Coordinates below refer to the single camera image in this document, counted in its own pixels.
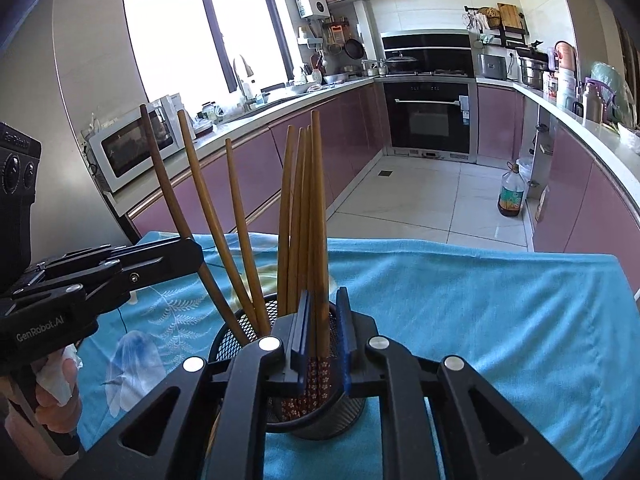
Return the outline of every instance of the tile floor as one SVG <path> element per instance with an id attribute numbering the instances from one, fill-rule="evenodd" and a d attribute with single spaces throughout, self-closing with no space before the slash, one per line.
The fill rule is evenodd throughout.
<path id="1" fill-rule="evenodd" d="M 380 171 L 390 176 L 379 176 Z M 526 251 L 522 216 L 496 203 L 507 170 L 384 156 L 327 222 L 333 238 L 417 238 L 443 244 Z"/>

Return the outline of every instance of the black mesh basket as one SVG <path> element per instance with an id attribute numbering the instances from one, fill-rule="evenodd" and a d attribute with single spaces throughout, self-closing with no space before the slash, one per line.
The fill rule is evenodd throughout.
<path id="1" fill-rule="evenodd" d="M 278 300 L 276 294 L 264 298 L 269 322 L 273 326 L 278 317 Z M 240 326 L 249 340 L 256 335 L 244 311 L 236 312 Z M 348 430 L 360 417 L 364 410 L 365 399 L 351 399 L 343 389 L 338 373 L 338 338 L 335 311 L 330 309 L 330 370 L 332 389 L 329 398 L 318 409 L 294 420 L 284 420 L 280 399 L 270 398 L 267 403 L 267 432 L 292 433 L 307 440 L 326 440 Z M 231 359 L 242 347 L 226 325 L 219 330 L 211 346 L 209 361 Z"/>

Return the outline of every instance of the white tissue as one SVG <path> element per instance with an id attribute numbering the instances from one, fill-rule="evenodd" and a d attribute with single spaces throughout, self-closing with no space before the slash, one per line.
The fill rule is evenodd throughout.
<path id="1" fill-rule="evenodd" d="M 42 370 L 36 374 L 36 382 L 56 398 L 59 406 L 65 406 L 72 394 L 71 386 L 62 374 L 62 363 L 66 359 L 73 359 L 78 369 L 82 368 L 82 361 L 76 353 L 76 346 L 69 345 L 62 352 L 62 355 L 57 357 L 50 355 Z"/>

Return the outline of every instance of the window frame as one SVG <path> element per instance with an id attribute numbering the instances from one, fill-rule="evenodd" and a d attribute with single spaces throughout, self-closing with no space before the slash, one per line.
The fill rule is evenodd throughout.
<path id="1" fill-rule="evenodd" d="M 271 25 L 273 25 L 273 31 L 276 36 L 276 41 L 278 42 L 278 48 L 280 50 L 280 55 L 282 56 L 282 63 L 284 65 L 287 79 L 291 80 L 293 79 L 293 60 L 291 59 L 291 53 L 289 52 L 289 49 L 287 47 L 287 40 L 284 34 L 284 29 L 282 27 L 282 22 L 280 21 L 278 9 L 276 8 L 275 0 L 264 1 L 267 5 L 269 16 L 271 17 Z M 238 83 L 236 82 L 233 68 L 231 66 L 231 60 L 229 59 L 228 52 L 225 48 L 225 42 L 222 36 L 222 31 L 220 31 L 220 25 L 218 24 L 218 19 L 216 17 L 216 9 L 213 5 L 213 0 L 202 0 L 202 3 L 204 5 L 207 21 L 209 22 L 209 31 L 211 33 L 211 37 L 213 38 L 216 53 L 218 54 L 218 60 L 220 61 L 220 66 L 222 67 L 222 73 L 225 77 L 226 87 L 229 90 L 229 93 L 234 92 L 238 89 Z"/>

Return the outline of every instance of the countertop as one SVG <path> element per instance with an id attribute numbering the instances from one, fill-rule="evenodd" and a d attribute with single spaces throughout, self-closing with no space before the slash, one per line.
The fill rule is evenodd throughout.
<path id="1" fill-rule="evenodd" d="M 583 122 L 582 117 L 566 108 L 559 108 L 556 106 L 555 100 L 545 97 L 541 91 L 529 88 L 522 83 L 480 77 L 476 78 L 476 82 L 483 85 L 513 88 L 562 121 L 609 170 L 620 184 L 621 190 L 632 202 L 636 213 L 640 215 L 640 155 L 636 155 L 622 144 L 618 134 L 602 124 L 591 121 Z"/>
<path id="2" fill-rule="evenodd" d="M 279 118 L 284 117 L 292 112 L 300 110 L 301 108 L 308 107 L 320 101 L 325 101 L 334 97 L 342 92 L 353 90 L 370 84 L 375 80 L 373 77 L 360 78 L 356 81 L 349 81 L 333 88 L 326 90 L 319 90 L 317 92 L 302 94 L 297 99 L 292 99 L 276 105 L 272 108 L 268 108 L 263 113 L 256 114 L 253 117 L 239 119 L 237 121 L 231 121 L 227 124 L 219 126 L 215 132 L 211 132 L 206 136 L 200 137 L 194 141 L 198 158 L 203 159 L 207 155 L 221 150 L 225 147 L 225 139 L 237 140 L 244 137 L 251 132 L 264 128 L 267 124 L 277 121 Z M 164 160 L 164 166 L 169 175 L 169 178 L 182 173 L 189 167 L 189 161 L 187 160 L 187 154 L 184 150 L 166 158 Z M 122 189 L 118 190 L 114 194 L 108 194 L 108 200 L 116 210 L 116 213 L 121 216 L 129 212 L 139 202 L 144 200 L 148 195 L 155 192 L 160 187 L 156 172 L 154 170 L 145 171 L 142 175 L 137 177 L 127 184 Z"/>

